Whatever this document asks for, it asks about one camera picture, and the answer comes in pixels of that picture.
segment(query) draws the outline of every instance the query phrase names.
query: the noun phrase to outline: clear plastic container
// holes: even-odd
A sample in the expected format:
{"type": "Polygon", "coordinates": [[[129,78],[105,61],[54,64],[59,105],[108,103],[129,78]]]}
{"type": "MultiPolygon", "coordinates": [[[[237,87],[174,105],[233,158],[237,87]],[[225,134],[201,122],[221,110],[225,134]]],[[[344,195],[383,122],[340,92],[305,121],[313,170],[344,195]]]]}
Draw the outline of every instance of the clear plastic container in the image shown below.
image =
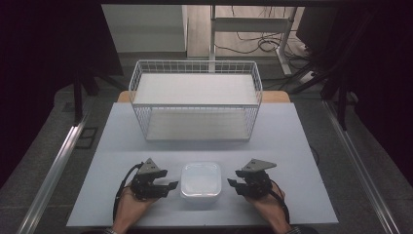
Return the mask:
{"type": "Polygon", "coordinates": [[[213,203],[221,193],[221,169],[212,162],[186,164],[181,175],[181,197],[190,203],[213,203]]]}

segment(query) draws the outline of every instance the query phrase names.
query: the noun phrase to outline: table surface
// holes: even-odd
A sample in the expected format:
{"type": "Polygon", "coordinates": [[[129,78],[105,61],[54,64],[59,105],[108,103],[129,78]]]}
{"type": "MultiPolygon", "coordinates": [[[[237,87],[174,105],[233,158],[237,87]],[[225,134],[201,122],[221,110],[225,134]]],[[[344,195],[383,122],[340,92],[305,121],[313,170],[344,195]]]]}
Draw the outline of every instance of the table surface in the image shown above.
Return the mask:
{"type": "MultiPolygon", "coordinates": [[[[129,91],[121,92],[118,97],[118,102],[130,102],[129,91]]],[[[262,102],[290,102],[290,99],[284,91],[264,91],[262,92],[262,102]]]]}
{"type": "MultiPolygon", "coordinates": [[[[264,94],[283,96],[278,92],[264,94]]],[[[266,225],[226,181],[227,177],[237,178],[235,170],[251,158],[278,164],[267,173],[285,191],[292,223],[337,222],[293,103],[263,103],[249,142],[147,142],[131,105],[115,103],[67,226],[111,225],[117,187],[129,168],[149,157],[169,171],[156,184],[180,180],[186,163],[215,162],[221,167],[222,192],[216,203],[194,206],[180,197],[178,185],[167,198],[155,203],[137,226],[266,225]]]]}

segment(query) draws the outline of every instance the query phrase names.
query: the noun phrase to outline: gray carpet floor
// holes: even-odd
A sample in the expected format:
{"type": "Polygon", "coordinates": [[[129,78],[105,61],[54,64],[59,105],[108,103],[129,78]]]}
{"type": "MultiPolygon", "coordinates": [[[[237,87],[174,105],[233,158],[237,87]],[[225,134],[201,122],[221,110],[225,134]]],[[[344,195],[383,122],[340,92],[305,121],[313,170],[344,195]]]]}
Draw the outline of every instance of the gray carpet floor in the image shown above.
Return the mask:
{"type": "MultiPolygon", "coordinates": [[[[257,60],[264,87],[276,90],[281,79],[281,69],[257,60]]],[[[130,77],[132,67],[124,67],[130,77]]],[[[118,77],[128,84],[129,78],[118,77]]],[[[93,98],[94,105],[85,130],[77,141],[55,192],[44,211],[35,233],[80,233],[65,224],[76,202],[99,138],[110,113],[112,104],[120,93],[112,86],[96,78],[100,91],[93,98]]],[[[286,89],[299,85],[291,81],[286,89]]],[[[300,95],[291,96],[309,144],[314,149],[315,160],[339,223],[314,225],[320,234],[326,233],[386,233],[369,202],[364,188],[355,173],[355,167],[347,155],[325,108],[319,98],[322,84],[300,95]]],[[[347,107],[348,133],[377,187],[394,215],[400,233],[413,233],[413,189],[402,176],[386,151],[368,132],[354,113],[347,107]]],[[[44,177],[53,163],[66,135],[73,124],[73,91],[66,87],[56,93],[55,108],[43,129],[33,141],[14,173],[0,190],[0,233],[16,233],[30,207],[44,177]]],[[[234,233],[254,233],[254,230],[234,230],[234,233]]]]}

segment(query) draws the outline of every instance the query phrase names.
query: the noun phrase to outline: light gray tabletop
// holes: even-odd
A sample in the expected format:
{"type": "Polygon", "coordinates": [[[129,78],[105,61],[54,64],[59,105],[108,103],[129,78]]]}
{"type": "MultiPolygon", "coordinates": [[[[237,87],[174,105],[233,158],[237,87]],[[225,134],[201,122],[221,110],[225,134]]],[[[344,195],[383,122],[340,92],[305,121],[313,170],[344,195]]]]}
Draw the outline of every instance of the light gray tabletop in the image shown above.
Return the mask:
{"type": "Polygon", "coordinates": [[[215,162],[221,168],[222,192],[217,202],[194,206],[180,197],[178,184],[137,226],[266,225],[227,182],[227,178],[237,178],[235,170],[251,158],[278,165],[267,173],[286,193],[291,223],[338,222],[293,103],[261,104],[249,142],[148,142],[131,105],[115,103],[67,226],[110,226],[122,179],[133,165],[149,157],[169,171],[167,177],[155,180],[157,184],[180,180],[186,163],[215,162]]]}

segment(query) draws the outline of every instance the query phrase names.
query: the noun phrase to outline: white panel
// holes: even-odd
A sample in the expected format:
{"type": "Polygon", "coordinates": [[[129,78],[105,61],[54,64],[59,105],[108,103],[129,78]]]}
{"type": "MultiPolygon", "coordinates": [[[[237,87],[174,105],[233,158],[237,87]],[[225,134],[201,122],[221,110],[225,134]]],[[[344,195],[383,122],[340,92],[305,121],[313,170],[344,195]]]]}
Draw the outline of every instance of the white panel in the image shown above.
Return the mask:
{"type": "Polygon", "coordinates": [[[182,6],[102,5],[118,53],[186,51],[182,6]]]}
{"type": "Polygon", "coordinates": [[[144,73],[136,104],[258,105],[250,74],[144,73]]]}

